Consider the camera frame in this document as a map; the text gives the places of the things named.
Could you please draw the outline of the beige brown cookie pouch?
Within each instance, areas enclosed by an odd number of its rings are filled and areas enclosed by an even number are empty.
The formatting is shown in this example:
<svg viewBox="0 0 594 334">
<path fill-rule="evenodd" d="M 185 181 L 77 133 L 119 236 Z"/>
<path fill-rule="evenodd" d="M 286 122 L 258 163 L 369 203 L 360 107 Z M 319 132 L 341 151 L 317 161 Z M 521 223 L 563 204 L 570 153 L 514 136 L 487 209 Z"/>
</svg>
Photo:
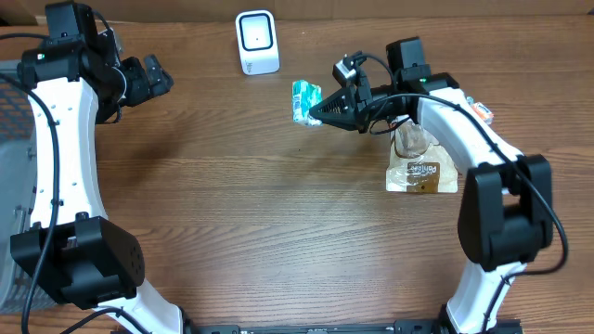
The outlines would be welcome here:
<svg viewBox="0 0 594 334">
<path fill-rule="evenodd" d="M 439 141 L 400 116 L 390 123 L 390 163 L 385 188 L 391 192 L 456 193 L 458 170 Z"/>
</svg>

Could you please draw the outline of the small teal tissue pack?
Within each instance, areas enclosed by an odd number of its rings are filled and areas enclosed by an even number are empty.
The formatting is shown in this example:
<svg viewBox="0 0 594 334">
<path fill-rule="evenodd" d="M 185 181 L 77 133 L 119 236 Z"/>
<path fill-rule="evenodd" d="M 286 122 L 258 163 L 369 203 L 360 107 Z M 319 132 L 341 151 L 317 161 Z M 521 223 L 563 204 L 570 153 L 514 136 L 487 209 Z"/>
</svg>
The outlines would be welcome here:
<svg viewBox="0 0 594 334">
<path fill-rule="evenodd" d="M 303 126 L 321 126 L 322 121 L 310 115 L 310 109 L 322 101 L 322 89 L 305 80 L 292 83 L 292 119 Z"/>
</svg>

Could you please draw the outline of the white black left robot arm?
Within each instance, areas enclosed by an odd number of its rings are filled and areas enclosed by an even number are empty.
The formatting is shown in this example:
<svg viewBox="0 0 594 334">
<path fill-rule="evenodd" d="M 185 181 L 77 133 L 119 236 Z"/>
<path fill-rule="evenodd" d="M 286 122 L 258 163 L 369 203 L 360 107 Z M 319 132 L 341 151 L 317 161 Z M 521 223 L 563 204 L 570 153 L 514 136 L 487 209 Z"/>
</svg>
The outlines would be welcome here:
<svg viewBox="0 0 594 334">
<path fill-rule="evenodd" d="M 168 93 L 173 78 L 152 55 L 121 58 L 88 5 L 50 4 L 45 16 L 48 32 L 22 54 L 14 81 L 32 107 L 37 173 L 31 226 L 11 237 L 11 257 L 32 290 L 90 318 L 109 315 L 131 333 L 189 333 L 185 312 L 148 282 L 136 237 L 110 221 L 97 178 L 97 126 Z"/>
</svg>

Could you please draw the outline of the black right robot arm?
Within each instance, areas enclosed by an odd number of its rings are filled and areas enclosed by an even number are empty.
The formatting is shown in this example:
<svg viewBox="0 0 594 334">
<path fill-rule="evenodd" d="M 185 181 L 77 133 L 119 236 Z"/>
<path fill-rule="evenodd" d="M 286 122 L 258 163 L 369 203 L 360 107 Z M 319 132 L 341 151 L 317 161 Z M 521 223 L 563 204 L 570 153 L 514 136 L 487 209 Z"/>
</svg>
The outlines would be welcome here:
<svg viewBox="0 0 594 334">
<path fill-rule="evenodd" d="M 421 40 L 386 46 L 388 85 L 371 87 L 363 65 L 369 54 L 346 55 L 333 67 L 340 89 L 313 104 L 309 117 L 366 133 L 377 121 L 407 116 L 432 135 L 465 176 L 458 240 L 468 261 L 453 297 L 434 320 L 397 320 L 397 333 L 519 333 L 517 321 L 497 321 L 513 281 L 552 241 L 548 161 L 525 156 L 498 136 L 472 109 L 458 82 L 433 73 Z"/>
</svg>

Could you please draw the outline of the small orange snack packet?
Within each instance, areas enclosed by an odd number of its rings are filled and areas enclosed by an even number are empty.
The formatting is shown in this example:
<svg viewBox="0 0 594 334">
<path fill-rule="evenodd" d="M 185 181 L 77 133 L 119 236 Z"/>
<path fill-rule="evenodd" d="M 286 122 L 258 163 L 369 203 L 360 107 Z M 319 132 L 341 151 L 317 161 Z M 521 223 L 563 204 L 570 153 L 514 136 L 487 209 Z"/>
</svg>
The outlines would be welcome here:
<svg viewBox="0 0 594 334">
<path fill-rule="evenodd" d="M 472 110 L 487 124 L 491 125 L 494 120 L 493 112 L 482 102 L 475 101 L 471 96 L 466 97 Z"/>
</svg>

